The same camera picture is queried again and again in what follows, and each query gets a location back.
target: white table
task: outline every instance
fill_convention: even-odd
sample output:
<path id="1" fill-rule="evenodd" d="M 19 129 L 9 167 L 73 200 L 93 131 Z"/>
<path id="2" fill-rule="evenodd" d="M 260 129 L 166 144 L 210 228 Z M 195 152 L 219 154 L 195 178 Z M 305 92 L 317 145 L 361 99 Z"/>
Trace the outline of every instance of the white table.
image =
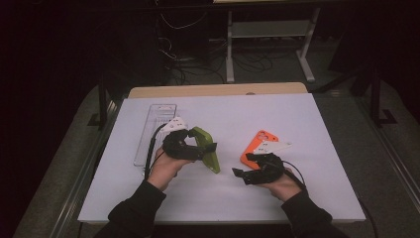
<path id="1" fill-rule="evenodd" d="M 218 143 L 221 172 L 213 174 L 201 162 L 184 167 L 165 191 L 157 224 L 287 222 L 281 202 L 268 190 L 245 185 L 232 173 L 232 168 L 248 170 L 240 155 L 261 129 L 293 144 L 276 154 L 299 168 L 311 198 L 334 221 L 365 220 L 309 93 L 126 99 L 78 220 L 107 222 L 112 208 L 142 182 L 142 169 L 133 161 L 149 106 L 161 103 L 177 104 L 177 114 L 189 128 L 198 126 L 212 135 Z"/>

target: orange plastic piece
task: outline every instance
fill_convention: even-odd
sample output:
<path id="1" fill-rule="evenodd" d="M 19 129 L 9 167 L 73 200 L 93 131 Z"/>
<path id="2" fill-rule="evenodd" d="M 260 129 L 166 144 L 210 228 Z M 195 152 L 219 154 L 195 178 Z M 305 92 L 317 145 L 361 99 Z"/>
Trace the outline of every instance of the orange plastic piece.
<path id="1" fill-rule="evenodd" d="M 250 167 L 253 170 L 259 170 L 260 167 L 257 163 L 249 161 L 247 159 L 247 153 L 253 153 L 254 150 L 263 142 L 263 141 L 272 141 L 277 142 L 278 138 L 265 130 L 260 130 L 251 140 L 250 144 L 247 146 L 245 151 L 241 155 L 241 162 Z"/>

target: table leg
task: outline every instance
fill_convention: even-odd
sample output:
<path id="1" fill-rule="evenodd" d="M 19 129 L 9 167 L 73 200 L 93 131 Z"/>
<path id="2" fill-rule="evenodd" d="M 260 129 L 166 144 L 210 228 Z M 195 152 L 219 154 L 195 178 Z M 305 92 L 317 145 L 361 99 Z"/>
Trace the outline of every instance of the table leg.
<path id="1" fill-rule="evenodd" d="M 226 56 L 226 82 L 234 83 L 234 66 L 232 62 L 232 11 L 228 16 L 228 55 Z"/>
<path id="2" fill-rule="evenodd" d="M 306 60 L 306 54 L 308 52 L 309 44 L 311 43 L 312 36 L 316 27 L 319 11 L 320 11 L 320 8 L 316 8 L 314 10 L 311 21 L 309 22 L 309 25 L 308 25 L 308 30 L 306 31 L 305 42 L 303 44 L 303 47 L 302 49 L 296 51 L 297 58 L 299 59 L 299 62 L 300 62 L 300 66 L 302 67 L 303 73 L 305 73 L 305 77 L 308 82 L 315 81 L 315 77 L 312 73 L 311 67 L 309 66 L 309 63 Z"/>

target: table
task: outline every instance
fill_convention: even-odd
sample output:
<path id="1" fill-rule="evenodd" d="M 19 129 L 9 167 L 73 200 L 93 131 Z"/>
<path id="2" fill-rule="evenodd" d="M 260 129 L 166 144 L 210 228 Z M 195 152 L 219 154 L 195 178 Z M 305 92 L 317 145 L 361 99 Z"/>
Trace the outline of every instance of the table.
<path id="1" fill-rule="evenodd" d="M 157 103 L 177 104 L 190 128 L 208 131 L 218 143 L 221 167 L 217 175 L 200 162 L 183 168 L 165 191 L 157 224 L 287 222 L 281 202 L 268 190 L 245 185 L 232 173 L 232 168 L 248 170 L 239 157 L 260 129 L 293 144 L 276 154 L 299 168 L 311 198 L 334 221 L 365 220 L 313 96 L 301 83 L 254 83 L 133 89 L 123 102 L 79 221 L 107 222 L 111 209 L 141 183 L 142 169 L 133 161 L 149 106 Z"/>
<path id="2" fill-rule="evenodd" d="M 230 2 L 259 2 L 259 1 L 215 1 L 215 3 Z M 233 22 L 232 11 L 228 16 L 227 33 L 227 56 L 226 56 L 226 80 L 229 83 L 235 82 L 235 74 L 232 60 L 232 40 L 235 38 L 263 38 L 263 37 L 300 37 L 305 40 L 301 49 L 296 51 L 297 59 L 302 67 L 308 82 L 314 82 L 315 77 L 311 67 L 306 60 L 306 54 L 309 50 L 312 36 L 315 31 L 316 22 L 319 16 L 320 8 L 314 8 L 312 16 L 308 20 L 288 20 L 288 21 L 270 21 L 270 22 Z"/>

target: wire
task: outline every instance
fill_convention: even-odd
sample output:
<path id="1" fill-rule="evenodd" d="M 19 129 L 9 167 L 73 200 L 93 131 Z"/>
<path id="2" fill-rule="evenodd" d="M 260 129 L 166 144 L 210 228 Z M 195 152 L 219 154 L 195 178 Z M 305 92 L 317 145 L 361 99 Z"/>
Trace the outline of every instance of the wire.
<path id="1" fill-rule="evenodd" d="M 285 57 L 288 57 L 293 53 L 296 49 L 298 49 L 299 46 L 292 46 L 292 49 L 287 51 L 286 53 L 279 55 L 279 56 L 272 56 L 273 52 L 278 49 L 278 44 L 274 43 L 269 49 L 267 48 L 261 48 L 253 46 L 251 49 L 247 49 L 245 47 L 234 47 L 234 50 L 237 54 L 239 54 L 239 57 L 232 57 L 234 60 L 234 63 L 240 67 L 241 69 L 249 72 L 263 72 L 268 69 L 271 69 L 273 67 L 272 60 L 275 59 L 282 59 Z M 268 53 L 263 54 L 255 54 L 252 53 L 252 57 L 249 56 L 250 54 L 246 54 L 248 50 L 253 51 L 259 51 L 259 50 L 265 50 L 268 51 Z"/>
<path id="2" fill-rule="evenodd" d="M 160 126 L 158 126 L 157 129 L 155 130 L 154 134 L 152 135 L 151 143 L 149 145 L 148 157 L 146 158 L 145 180 L 147 180 L 149 178 L 149 174 L 151 173 L 151 160 L 152 160 L 152 155 L 153 155 L 154 150 L 155 150 L 155 143 L 157 141 L 156 137 L 157 137 L 158 131 L 162 127 L 164 127 L 165 125 L 166 125 L 166 123 L 163 123 Z"/>
<path id="3" fill-rule="evenodd" d="M 161 152 L 161 153 L 157 156 L 157 158 L 154 160 L 154 163 L 151 165 L 151 168 L 153 168 L 153 167 L 154 167 L 155 163 L 156 163 L 156 162 L 157 162 L 157 160 L 161 157 L 161 155 L 163 155 L 163 153 L 164 153 L 164 152 Z"/>
<path id="4" fill-rule="evenodd" d="M 209 74 L 215 73 L 216 75 L 218 75 L 220 77 L 222 83 L 226 83 L 225 78 L 223 77 L 223 75 L 218 72 L 220 70 L 220 68 L 222 67 L 222 65 L 223 65 L 224 62 L 225 62 L 225 59 L 223 58 L 220 61 L 220 63 L 216 66 L 216 69 L 205 67 L 205 66 L 202 66 L 202 65 L 184 66 L 184 68 L 197 68 L 197 69 L 201 69 L 201 70 L 206 70 L 208 72 L 197 73 L 197 72 L 187 71 L 187 70 L 184 70 L 184 69 L 182 69 L 182 71 L 183 72 L 186 72 L 186 73 L 193 74 L 193 75 L 209 75 Z"/>
<path id="5" fill-rule="evenodd" d="M 185 82 L 187 82 L 187 84 L 191 84 L 191 82 L 188 81 L 185 78 L 185 73 L 184 73 L 184 71 L 182 69 L 180 69 L 180 68 L 174 68 L 173 70 L 179 71 L 179 74 L 180 74 L 180 76 L 177 76 L 177 75 L 174 74 L 173 71 L 171 72 L 171 76 L 173 77 L 173 79 L 175 80 L 175 83 L 177 85 L 184 85 Z"/>
<path id="6" fill-rule="evenodd" d="M 368 208 L 365 206 L 365 204 L 362 202 L 362 200 L 359 197 L 358 197 L 358 201 L 361 204 L 362 209 L 367 214 L 368 219 L 370 220 L 371 227 L 373 228 L 374 237 L 378 238 L 379 236 L 378 236 L 378 233 L 377 233 L 377 227 L 376 227 L 376 223 L 373 220 L 373 217 L 371 216 L 370 212 L 368 211 Z"/>
<path id="7" fill-rule="evenodd" d="M 300 178 L 302 179 L 302 183 L 304 184 L 304 185 L 306 185 L 305 184 L 305 179 L 303 179 L 303 175 L 302 175 L 302 173 L 300 172 L 300 170 L 298 170 L 297 169 L 297 167 L 296 166 L 294 166 L 292 163 L 290 163 L 290 162 L 287 162 L 287 161 L 283 161 L 284 163 L 286 163 L 286 164 L 288 164 L 288 165 L 290 165 L 290 166 L 292 166 L 292 167 L 294 167 L 294 169 L 295 170 L 297 170 L 297 172 L 299 173 L 299 175 L 300 175 Z"/>
<path id="8" fill-rule="evenodd" d="M 80 222 L 79 223 L 79 228 L 77 230 L 77 238 L 80 238 L 81 237 L 81 231 L 82 231 L 82 229 L 83 229 L 83 222 Z"/>
<path id="9" fill-rule="evenodd" d="M 171 59 L 173 59 L 173 60 L 176 60 L 176 55 L 174 55 L 174 54 L 171 54 L 171 53 L 167 53 L 166 51 L 164 51 L 164 50 L 158 50 L 159 52 L 161 52 L 161 53 L 163 53 L 164 55 L 166 55 L 167 57 L 169 57 L 169 58 L 171 58 Z"/>
<path id="10" fill-rule="evenodd" d="M 170 39 L 168 39 L 168 38 L 163 38 L 163 37 L 160 37 L 160 38 L 158 38 L 159 40 L 166 40 L 168 43 L 169 43 L 169 51 L 170 50 L 172 50 L 172 42 L 170 41 Z"/>
<path id="11" fill-rule="evenodd" d="M 167 19 L 163 16 L 163 14 L 160 14 L 160 16 L 161 16 L 161 18 L 163 19 L 163 21 L 169 26 L 169 27 L 171 27 L 172 29 L 175 29 L 175 30 L 180 30 L 180 29 L 184 29 L 184 28 L 188 28 L 188 27 L 191 27 L 191 26 L 194 26 L 195 24 L 197 24 L 197 23 L 199 23 L 199 22 L 201 22 L 206 16 L 207 16 L 207 13 L 205 12 L 205 13 L 203 13 L 203 15 L 197 20 L 197 21 L 195 21 L 195 22 L 193 22 L 193 23 L 190 23 L 190 24 L 187 24 L 187 25 L 185 25 L 185 26 L 181 26 L 181 27 L 174 27 L 174 26 L 172 26 L 171 25 L 171 23 L 169 23 L 168 21 L 167 21 Z"/>

